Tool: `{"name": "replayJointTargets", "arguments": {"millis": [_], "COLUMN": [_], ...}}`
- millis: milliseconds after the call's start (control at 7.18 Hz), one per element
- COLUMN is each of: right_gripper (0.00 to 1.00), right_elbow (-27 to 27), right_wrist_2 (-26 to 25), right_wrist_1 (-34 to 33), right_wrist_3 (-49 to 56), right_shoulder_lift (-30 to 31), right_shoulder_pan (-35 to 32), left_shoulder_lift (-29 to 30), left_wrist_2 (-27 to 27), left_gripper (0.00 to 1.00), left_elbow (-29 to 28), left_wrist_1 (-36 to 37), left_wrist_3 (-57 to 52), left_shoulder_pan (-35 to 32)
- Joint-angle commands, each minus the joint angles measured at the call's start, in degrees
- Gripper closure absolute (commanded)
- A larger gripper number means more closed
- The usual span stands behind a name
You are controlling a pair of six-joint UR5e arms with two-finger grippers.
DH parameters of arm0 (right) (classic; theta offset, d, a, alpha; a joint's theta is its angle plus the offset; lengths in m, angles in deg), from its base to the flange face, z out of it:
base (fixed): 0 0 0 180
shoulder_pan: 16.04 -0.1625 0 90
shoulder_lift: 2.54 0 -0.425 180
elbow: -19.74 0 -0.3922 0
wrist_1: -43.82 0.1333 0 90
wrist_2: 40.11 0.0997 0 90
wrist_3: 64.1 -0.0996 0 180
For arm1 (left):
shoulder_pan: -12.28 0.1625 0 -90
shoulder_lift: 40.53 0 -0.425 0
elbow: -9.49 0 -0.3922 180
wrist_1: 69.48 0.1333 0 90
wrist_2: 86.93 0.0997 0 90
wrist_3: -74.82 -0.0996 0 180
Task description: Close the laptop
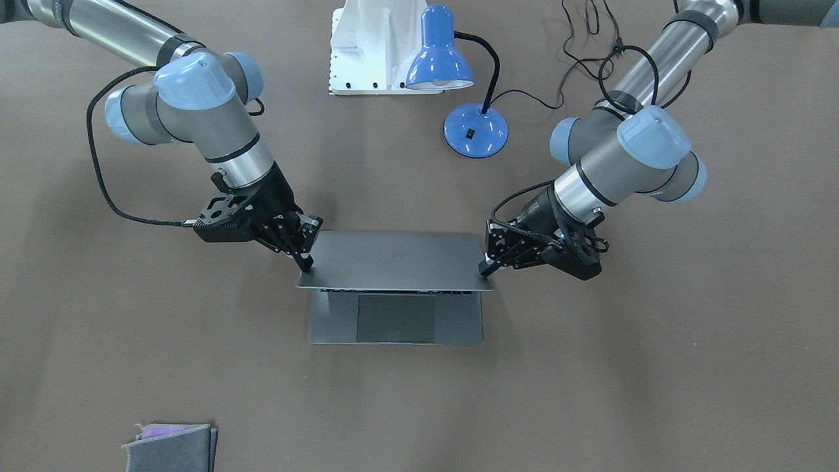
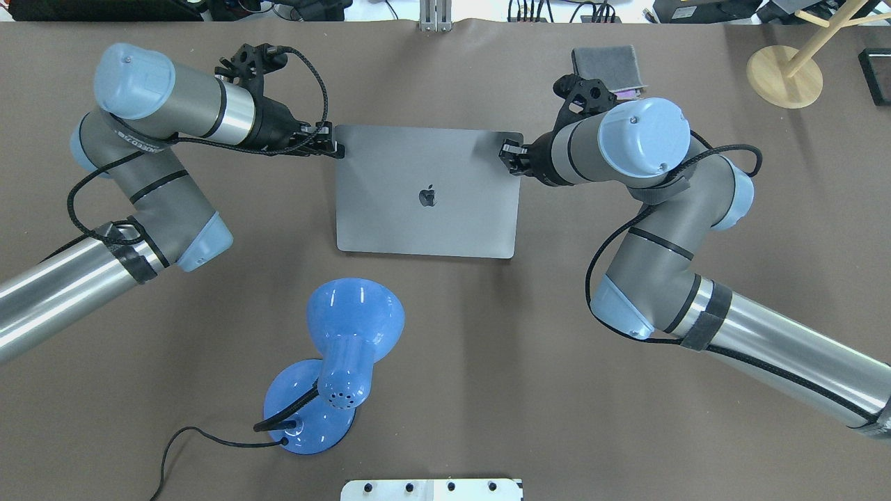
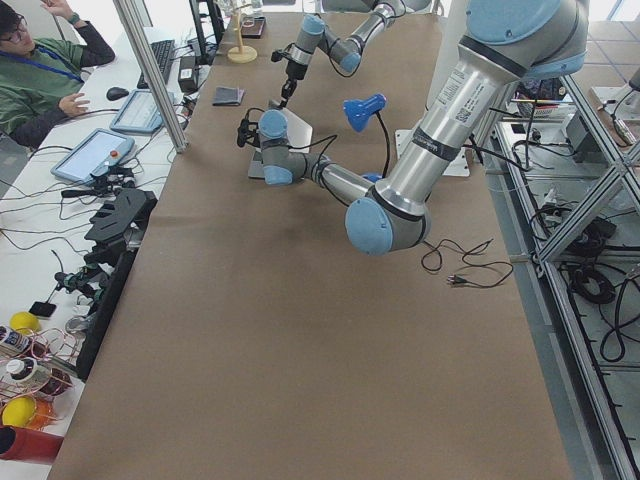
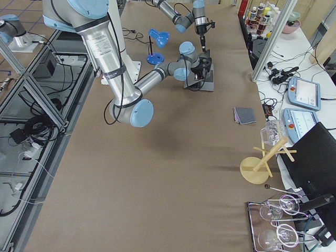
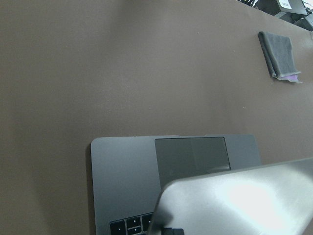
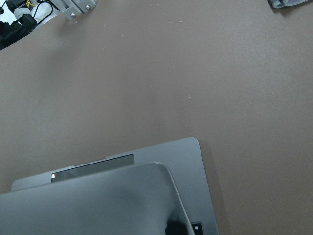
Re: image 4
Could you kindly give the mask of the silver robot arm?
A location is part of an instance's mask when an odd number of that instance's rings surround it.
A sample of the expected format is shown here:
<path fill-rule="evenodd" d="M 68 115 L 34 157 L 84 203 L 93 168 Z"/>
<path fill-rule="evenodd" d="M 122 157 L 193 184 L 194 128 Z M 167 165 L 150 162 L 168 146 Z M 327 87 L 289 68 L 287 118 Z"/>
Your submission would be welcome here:
<path fill-rule="evenodd" d="M 152 4 L 172 20 L 179 33 L 194 24 L 203 49 L 197 54 L 194 45 L 185 41 L 179 47 L 180 56 L 176 62 L 158 63 L 139 81 L 133 82 L 119 47 L 123 36 L 109 29 L 120 21 L 118 13 L 109 14 L 110 1 L 43 1 L 46 26 L 82 37 L 94 68 L 102 71 L 115 95 L 109 105 L 111 116 L 137 128 L 148 125 L 154 114 L 152 102 L 143 98 L 145 94 L 167 76 L 193 87 L 196 81 L 205 80 L 212 65 L 209 50 L 205 49 L 205 34 L 214 22 L 206 19 L 204 1 L 194 1 L 192 11 L 185 17 L 166 1 L 153 1 Z"/>
<path fill-rule="evenodd" d="M 152 6 L 163 12 L 175 25 L 178 33 L 184 33 L 192 24 L 195 26 L 195 32 L 200 36 L 202 52 L 206 52 L 205 34 L 209 29 L 215 28 L 215 22 L 209 20 L 205 14 L 205 1 L 193 1 L 193 8 L 186 16 L 183 16 L 163 0 L 151 1 Z"/>

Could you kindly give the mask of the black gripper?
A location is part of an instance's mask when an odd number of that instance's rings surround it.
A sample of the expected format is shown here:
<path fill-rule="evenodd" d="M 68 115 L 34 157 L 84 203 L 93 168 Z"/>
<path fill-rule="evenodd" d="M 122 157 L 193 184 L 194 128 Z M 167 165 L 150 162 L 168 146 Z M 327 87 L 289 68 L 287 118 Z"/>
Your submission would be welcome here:
<path fill-rule="evenodd" d="M 211 28 L 215 28 L 214 21 L 207 21 L 206 23 L 195 25 L 195 31 L 200 36 L 200 43 L 201 43 L 201 48 L 203 52 L 206 51 L 206 39 L 204 35 Z"/>
<path fill-rule="evenodd" d="M 191 71 L 195 74 L 195 80 L 203 80 L 204 74 L 210 72 L 212 65 L 212 58 L 211 57 L 199 57 L 198 63 L 195 67 L 191 67 Z"/>

